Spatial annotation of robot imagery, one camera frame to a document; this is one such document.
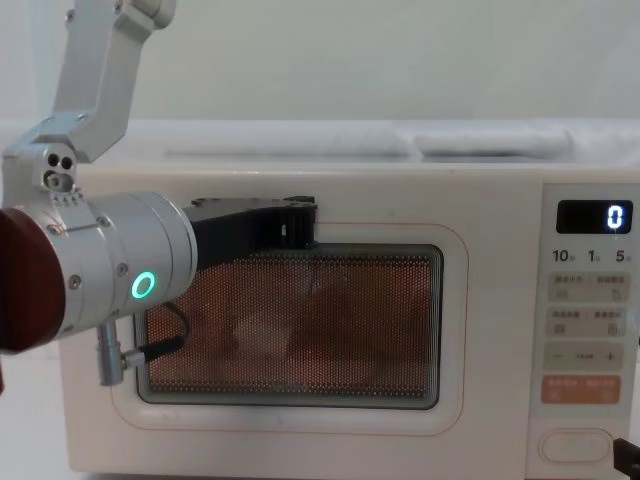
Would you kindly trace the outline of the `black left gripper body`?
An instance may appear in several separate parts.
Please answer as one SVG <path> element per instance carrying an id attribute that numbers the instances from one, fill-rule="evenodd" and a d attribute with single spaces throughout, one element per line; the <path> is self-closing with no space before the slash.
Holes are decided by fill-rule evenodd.
<path id="1" fill-rule="evenodd" d="M 202 198 L 184 209 L 197 246 L 197 270 L 232 262 L 282 244 L 289 202 L 258 198 Z"/>

